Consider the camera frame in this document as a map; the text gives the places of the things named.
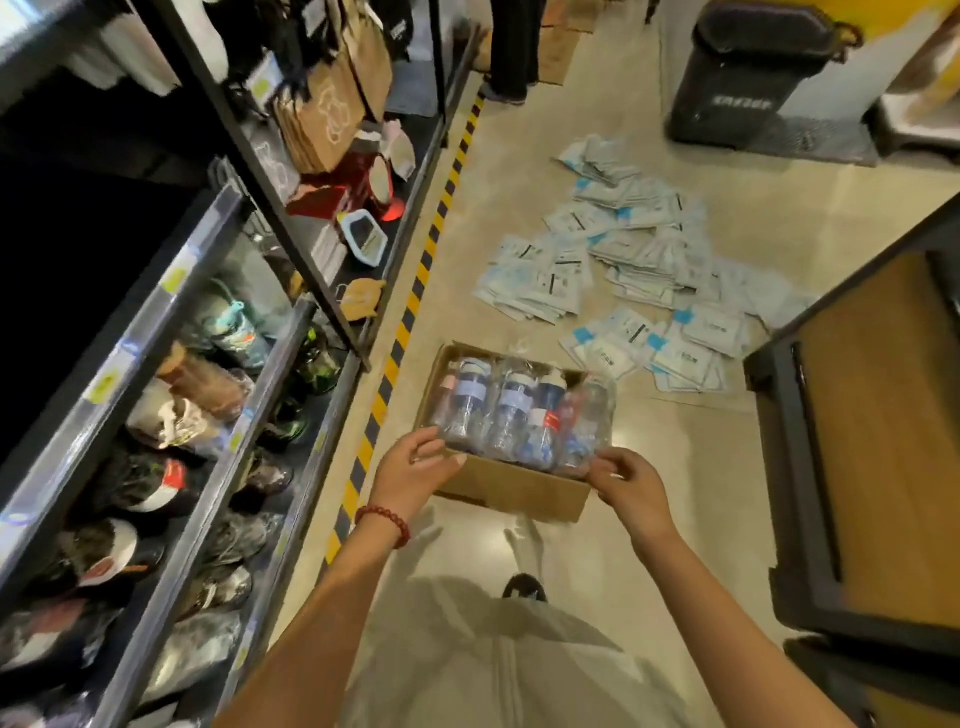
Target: price tag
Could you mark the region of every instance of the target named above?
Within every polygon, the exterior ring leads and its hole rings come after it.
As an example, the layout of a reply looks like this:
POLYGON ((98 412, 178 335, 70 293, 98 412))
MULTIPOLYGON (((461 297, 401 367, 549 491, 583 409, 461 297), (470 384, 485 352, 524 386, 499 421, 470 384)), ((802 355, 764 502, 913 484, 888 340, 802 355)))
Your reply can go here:
POLYGON ((324 0, 312 0, 307 3, 303 9, 303 29, 307 37, 312 37, 320 24, 326 20, 326 2, 324 0))
POLYGON ((283 83, 283 74, 280 72, 280 66, 276 62, 276 56, 271 51, 263 57, 260 65, 251 73, 244 86, 261 111, 268 110, 267 105, 274 98, 276 90, 283 83))
POLYGON ((170 267, 167 268, 167 272, 163 274, 163 278, 160 280, 160 288, 171 296, 176 296, 183 287, 186 277, 196 265, 197 252, 193 249, 193 246, 184 246, 183 250, 177 253, 177 257, 174 258, 170 267))
POLYGON ((84 399, 94 404, 106 402, 135 361, 136 354, 125 349, 123 345, 114 349, 86 388, 84 399))

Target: black pants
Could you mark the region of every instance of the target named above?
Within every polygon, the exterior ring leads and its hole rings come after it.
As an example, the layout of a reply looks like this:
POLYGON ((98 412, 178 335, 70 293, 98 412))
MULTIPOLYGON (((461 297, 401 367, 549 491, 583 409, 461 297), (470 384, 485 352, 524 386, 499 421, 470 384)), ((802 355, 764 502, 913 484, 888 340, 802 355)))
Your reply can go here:
POLYGON ((527 84, 535 84, 540 71, 540 24, 546 0, 490 0, 490 4, 490 85, 499 94, 525 99, 527 84))

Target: shoe on floor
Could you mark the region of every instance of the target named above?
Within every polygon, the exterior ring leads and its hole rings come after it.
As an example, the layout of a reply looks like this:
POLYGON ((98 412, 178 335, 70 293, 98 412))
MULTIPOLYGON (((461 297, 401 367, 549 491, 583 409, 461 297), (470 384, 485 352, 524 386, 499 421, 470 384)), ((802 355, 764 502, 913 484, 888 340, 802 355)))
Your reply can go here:
POLYGON ((498 104, 510 104, 515 107, 521 107, 527 101, 525 98, 517 99, 513 96, 504 96, 501 93, 497 93, 487 82, 484 82, 484 84, 480 86, 480 94, 487 99, 487 101, 495 101, 498 104))
POLYGON ((546 603, 546 591, 543 585, 528 573, 515 574, 507 582, 507 588, 503 590, 503 598, 509 599, 512 596, 519 596, 521 599, 535 599, 546 603))

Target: black trash can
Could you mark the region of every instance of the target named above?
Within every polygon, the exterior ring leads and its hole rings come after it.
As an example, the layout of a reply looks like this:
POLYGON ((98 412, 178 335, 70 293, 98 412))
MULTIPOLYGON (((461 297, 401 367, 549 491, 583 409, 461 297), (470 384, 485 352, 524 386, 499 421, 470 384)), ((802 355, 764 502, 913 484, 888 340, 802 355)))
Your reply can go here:
POLYGON ((844 62, 863 36, 814 7, 711 0, 693 44, 667 135, 744 149, 800 81, 830 61, 844 62))

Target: water bottle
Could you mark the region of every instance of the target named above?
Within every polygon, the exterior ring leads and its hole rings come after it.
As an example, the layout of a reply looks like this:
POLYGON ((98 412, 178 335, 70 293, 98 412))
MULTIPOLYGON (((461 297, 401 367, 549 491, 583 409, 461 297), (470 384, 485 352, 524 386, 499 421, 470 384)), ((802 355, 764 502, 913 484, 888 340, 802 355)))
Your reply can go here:
POLYGON ((460 359, 454 359, 446 365, 446 375, 440 382, 440 391, 437 393, 437 403, 433 408, 428 422, 431 426, 440 428, 443 432, 453 414, 453 390, 457 386, 457 374, 460 372, 460 359))
POLYGON ((487 411, 491 372, 490 363, 483 359, 469 357, 460 365, 450 402, 452 413, 444 429, 444 439, 452 448, 470 449, 471 435, 483 423, 487 411))
POLYGON ((612 380, 588 375, 570 390, 561 406, 563 452, 557 462, 558 474, 587 475, 590 458, 610 444, 616 390, 612 380))
POLYGON ((527 416, 517 459, 528 468, 551 471, 560 455, 560 405, 566 394, 566 382, 554 369, 540 380, 534 392, 534 404, 527 416))
POLYGON ((537 379, 526 362, 514 360, 506 367, 503 387, 490 415, 490 429, 483 439, 483 454, 494 460, 514 462, 516 450, 534 403, 537 379))

